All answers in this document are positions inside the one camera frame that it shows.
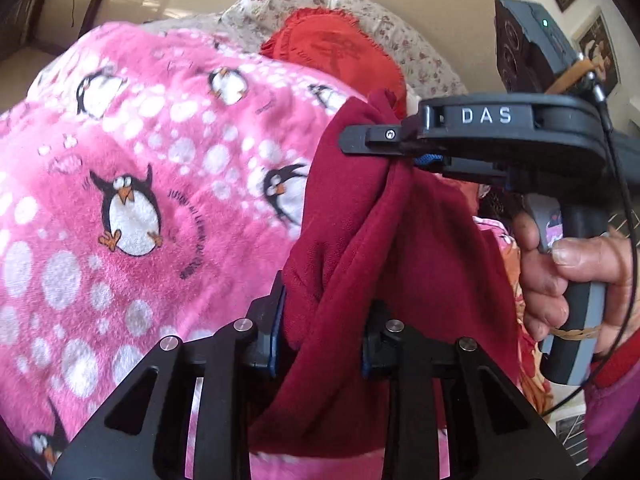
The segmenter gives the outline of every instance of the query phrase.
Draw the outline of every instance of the hand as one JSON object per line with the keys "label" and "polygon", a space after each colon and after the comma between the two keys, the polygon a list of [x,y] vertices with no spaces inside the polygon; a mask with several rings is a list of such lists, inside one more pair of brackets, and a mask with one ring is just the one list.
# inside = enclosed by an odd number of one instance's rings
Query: hand
{"label": "hand", "polygon": [[[526,213],[513,221],[520,246],[520,285],[526,304],[524,325],[536,341],[549,334],[549,327],[560,328],[569,307],[562,296],[569,281],[605,282],[607,297],[595,353],[606,354],[620,332],[631,295],[632,263],[630,241],[619,234],[588,240],[564,238],[553,244],[551,254],[540,254],[540,234]],[[620,344],[640,328],[640,294]]]}

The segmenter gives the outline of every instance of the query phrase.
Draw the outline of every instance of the purple sleeve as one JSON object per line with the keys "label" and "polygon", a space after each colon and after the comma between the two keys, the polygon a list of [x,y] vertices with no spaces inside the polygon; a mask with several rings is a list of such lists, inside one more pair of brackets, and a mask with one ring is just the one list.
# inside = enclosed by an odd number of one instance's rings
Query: purple sleeve
{"label": "purple sleeve", "polygon": [[589,462],[594,465],[620,434],[640,399],[640,362],[609,388],[588,386],[585,399],[584,431],[589,446]]}

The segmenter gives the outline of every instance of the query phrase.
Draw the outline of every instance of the maroon cloth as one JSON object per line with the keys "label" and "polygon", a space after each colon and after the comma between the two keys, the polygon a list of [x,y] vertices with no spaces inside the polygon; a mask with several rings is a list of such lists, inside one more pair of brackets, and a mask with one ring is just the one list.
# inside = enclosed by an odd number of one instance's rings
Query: maroon cloth
{"label": "maroon cloth", "polygon": [[346,126],[395,123],[392,105],[390,93],[351,98],[320,140],[302,234],[284,267],[284,332],[298,354],[250,428],[252,449],[351,456],[384,446],[386,387],[360,375],[374,298],[427,337],[475,338],[518,377],[513,292],[491,231],[478,230],[463,194],[410,160],[338,147]]}

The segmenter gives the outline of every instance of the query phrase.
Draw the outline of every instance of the brown elastic band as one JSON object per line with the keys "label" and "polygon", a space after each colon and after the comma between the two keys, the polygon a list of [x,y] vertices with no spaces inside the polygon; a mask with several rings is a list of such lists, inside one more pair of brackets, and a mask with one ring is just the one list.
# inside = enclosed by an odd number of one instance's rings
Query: brown elastic band
{"label": "brown elastic band", "polygon": [[595,69],[595,65],[591,59],[581,59],[576,61],[572,67],[566,70],[556,82],[553,83],[545,92],[545,94],[562,94],[568,88],[575,85],[586,74],[592,72]]}
{"label": "brown elastic band", "polygon": [[564,339],[565,341],[582,341],[583,339],[596,339],[600,333],[600,325],[594,328],[585,328],[583,330],[560,330],[553,328],[549,330],[551,335]]}

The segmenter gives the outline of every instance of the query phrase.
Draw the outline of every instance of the fingernail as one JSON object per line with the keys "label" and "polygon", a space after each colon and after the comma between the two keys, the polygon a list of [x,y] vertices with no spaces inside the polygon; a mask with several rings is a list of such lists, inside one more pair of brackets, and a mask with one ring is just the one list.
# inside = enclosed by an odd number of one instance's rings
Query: fingernail
{"label": "fingernail", "polygon": [[571,238],[558,240],[551,247],[551,257],[558,265],[577,265],[580,262],[580,252],[576,245],[577,241]]}

